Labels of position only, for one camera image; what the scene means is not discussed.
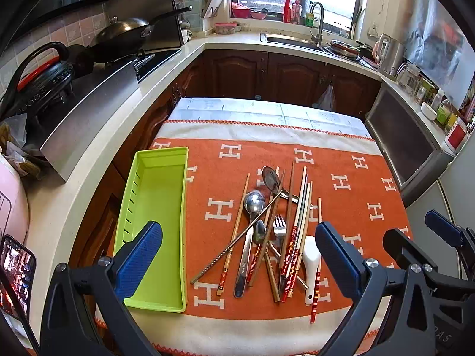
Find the kitchen sink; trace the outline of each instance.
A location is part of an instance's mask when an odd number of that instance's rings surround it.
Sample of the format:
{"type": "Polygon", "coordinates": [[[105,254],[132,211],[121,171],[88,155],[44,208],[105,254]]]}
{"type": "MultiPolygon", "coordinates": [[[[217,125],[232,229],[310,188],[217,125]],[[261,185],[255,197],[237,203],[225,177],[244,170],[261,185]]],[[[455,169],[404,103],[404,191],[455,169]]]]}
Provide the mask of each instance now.
{"type": "Polygon", "coordinates": [[[308,48],[308,49],[313,49],[315,51],[327,53],[322,47],[317,46],[317,44],[315,44],[315,42],[313,41],[298,39],[296,37],[283,36],[280,34],[261,33],[261,41],[262,42],[277,42],[279,44],[286,44],[286,45],[295,45],[297,47],[308,48]]]}

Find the white bowl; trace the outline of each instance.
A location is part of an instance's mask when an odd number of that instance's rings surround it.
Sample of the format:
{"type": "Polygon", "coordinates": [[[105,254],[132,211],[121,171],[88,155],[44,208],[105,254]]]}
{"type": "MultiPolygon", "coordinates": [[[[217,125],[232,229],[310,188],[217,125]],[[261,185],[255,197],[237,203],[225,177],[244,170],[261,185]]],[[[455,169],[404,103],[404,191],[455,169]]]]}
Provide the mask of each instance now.
{"type": "Polygon", "coordinates": [[[437,117],[436,111],[434,111],[432,107],[429,106],[429,104],[427,104],[426,102],[422,103],[420,109],[422,110],[422,113],[425,115],[425,117],[430,120],[435,120],[435,118],[437,117]]]}

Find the blue gripper pad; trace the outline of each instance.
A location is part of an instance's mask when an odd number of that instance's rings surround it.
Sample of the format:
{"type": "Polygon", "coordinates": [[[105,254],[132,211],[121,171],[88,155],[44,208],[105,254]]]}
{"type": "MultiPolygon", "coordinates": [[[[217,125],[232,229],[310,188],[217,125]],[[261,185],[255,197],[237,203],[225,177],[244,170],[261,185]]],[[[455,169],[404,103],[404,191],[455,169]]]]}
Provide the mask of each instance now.
{"type": "Polygon", "coordinates": [[[427,212],[424,218],[426,226],[447,242],[453,248],[460,247],[463,244],[460,228],[453,225],[443,215],[435,210],[427,212]]]}
{"type": "Polygon", "coordinates": [[[317,226],[315,242],[343,296],[353,302],[359,300],[366,272],[361,254],[345,242],[329,222],[317,226]]]}
{"type": "Polygon", "coordinates": [[[133,241],[125,243],[114,256],[115,294],[132,297],[162,245],[159,223],[149,221],[133,241]]]}

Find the white ceramic spoon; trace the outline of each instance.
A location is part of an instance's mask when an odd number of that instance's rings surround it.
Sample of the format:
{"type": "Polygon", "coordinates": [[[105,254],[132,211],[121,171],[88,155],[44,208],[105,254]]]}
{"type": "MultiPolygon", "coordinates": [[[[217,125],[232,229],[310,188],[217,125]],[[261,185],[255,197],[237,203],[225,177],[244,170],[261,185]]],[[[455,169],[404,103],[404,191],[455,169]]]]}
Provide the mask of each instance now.
{"type": "Polygon", "coordinates": [[[305,238],[305,244],[303,245],[303,263],[305,265],[305,272],[307,273],[307,285],[308,289],[305,294],[305,304],[312,305],[313,292],[315,288],[315,279],[317,277],[318,264],[320,263],[322,255],[315,243],[315,237],[308,235],[305,238]]]}

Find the table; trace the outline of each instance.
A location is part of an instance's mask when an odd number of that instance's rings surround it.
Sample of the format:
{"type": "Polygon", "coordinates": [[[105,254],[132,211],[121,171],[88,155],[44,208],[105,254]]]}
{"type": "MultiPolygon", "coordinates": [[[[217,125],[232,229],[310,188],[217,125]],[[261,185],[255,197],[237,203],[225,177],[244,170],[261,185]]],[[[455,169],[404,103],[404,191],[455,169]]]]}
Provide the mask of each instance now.
{"type": "MultiPolygon", "coordinates": [[[[364,257],[393,267],[394,261],[382,247],[384,233],[398,227],[410,235],[391,172],[356,118],[271,102],[184,98],[151,148],[177,146],[189,148],[187,280],[229,243],[248,172],[248,190],[258,188],[268,196],[260,177],[264,165],[286,169],[286,187],[292,161],[296,162],[296,178],[307,166],[309,180],[314,181],[313,203],[322,198],[324,220],[364,257]]],[[[278,212],[284,215],[285,210],[282,201],[278,212]]],[[[314,234],[316,222],[316,215],[311,214],[308,235],[314,234]]],[[[247,224],[243,217],[240,230],[247,224]]],[[[188,283],[183,314],[130,309],[158,350],[187,355],[284,356],[321,349],[351,305],[325,263],[318,315],[316,323],[310,324],[311,308],[304,303],[303,289],[297,287],[285,304],[274,303],[265,266],[243,298],[233,297],[242,247],[243,241],[235,246],[222,296],[216,296],[216,289],[224,259],[199,282],[188,283]]],[[[385,310],[382,304],[369,336],[378,330],[385,310]]]]}

